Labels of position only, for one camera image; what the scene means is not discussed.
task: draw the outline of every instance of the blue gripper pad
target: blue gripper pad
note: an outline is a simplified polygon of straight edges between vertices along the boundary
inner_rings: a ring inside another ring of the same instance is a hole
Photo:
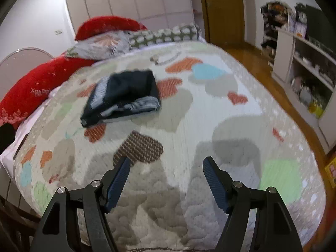
[[[107,203],[105,205],[105,209],[107,213],[111,211],[112,208],[118,203],[121,192],[123,191],[124,185],[126,183],[127,177],[129,175],[131,169],[131,161],[126,158],[124,163],[122,164],[118,174],[116,175],[113,183],[110,186],[110,189],[107,193]]]
[[[226,210],[229,208],[228,195],[213,168],[213,166],[216,166],[217,171],[219,171],[218,166],[214,161],[214,164],[211,163],[212,162],[210,162],[208,158],[203,160],[203,172],[206,180],[208,181],[217,206],[226,212]]]

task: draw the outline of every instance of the blue heart pattern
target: blue heart pattern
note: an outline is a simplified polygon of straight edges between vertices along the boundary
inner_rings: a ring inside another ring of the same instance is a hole
[[[215,80],[218,77],[227,74],[226,71],[207,63],[194,64],[192,66],[192,71],[197,80]]]
[[[30,162],[25,162],[22,167],[20,174],[20,185],[26,187],[31,183],[31,164]]]

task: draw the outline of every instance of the white bed sheet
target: white bed sheet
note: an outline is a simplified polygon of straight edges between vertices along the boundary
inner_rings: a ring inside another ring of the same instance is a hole
[[[48,106],[50,100],[55,96],[57,91],[62,87],[58,86],[55,89],[53,89],[48,96],[48,99],[45,100],[26,120],[24,120],[15,133],[15,140],[12,144],[8,146],[7,149],[3,151],[0,155],[0,162],[2,163],[3,167],[7,171],[8,175],[11,177],[12,180],[14,180],[13,172],[14,172],[14,160],[13,157],[19,148],[22,140],[24,139],[25,135],[28,134],[35,124],[35,122],[38,120],[38,118],[41,116],[44,108]]]
[[[202,37],[199,38],[200,42],[206,43],[205,39],[203,39]],[[167,47],[167,46],[171,46],[171,45],[175,45],[178,42],[173,42],[173,43],[161,43],[161,44],[157,44],[157,45],[152,45],[152,46],[148,46],[148,47],[144,47],[142,49],[137,49],[134,50],[130,53],[127,53],[123,56],[131,56],[135,53],[141,52],[143,50],[152,50],[152,49],[160,49],[163,47]],[[106,59],[106,60],[101,60],[98,61],[96,63],[94,63],[92,66],[97,66],[97,65],[101,65],[104,63],[109,62],[110,60],[113,60],[114,58],[110,58],[110,59]],[[56,87],[54,90],[52,90],[49,94],[49,97],[47,100],[45,100],[26,120],[24,120],[19,128],[16,131],[15,134],[15,140],[12,144],[9,145],[9,147],[7,149],[4,150],[4,152],[0,155],[0,162],[2,163],[2,165],[4,166],[4,168],[6,169],[8,175],[14,179],[13,177],[13,170],[14,170],[14,160],[13,157],[17,151],[17,149],[19,148],[22,140],[24,139],[25,135],[28,134],[31,130],[31,128],[33,127],[33,125],[35,124],[35,122],[38,120],[38,118],[41,116],[44,108],[46,108],[46,106],[49,104],[51,98],[54,97],[54,95],[56,94],[56,92],[62,87]]]

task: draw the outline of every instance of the gray pillow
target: gray pillow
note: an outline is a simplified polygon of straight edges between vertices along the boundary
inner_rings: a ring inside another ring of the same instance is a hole
[[[71,58],[104,60],[129,53],[129,32],[110,31],[88,38],[69,48],[65,54]]]

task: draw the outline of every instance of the red pillow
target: red pillow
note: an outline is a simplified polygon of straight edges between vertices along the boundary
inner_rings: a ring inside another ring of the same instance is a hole
[[[138,31],[142,29],[147,28],[133,19],[119,16],[99,16],[84,22],[79,27],[75,40],[83,41],[98,34],[114,30]]]
[[[0,102],[0,126],[6,122],[19,123],[29,117],[48,98],[52,89],[68,80],[77,69],[94,62],[61,55],[31,70]]]

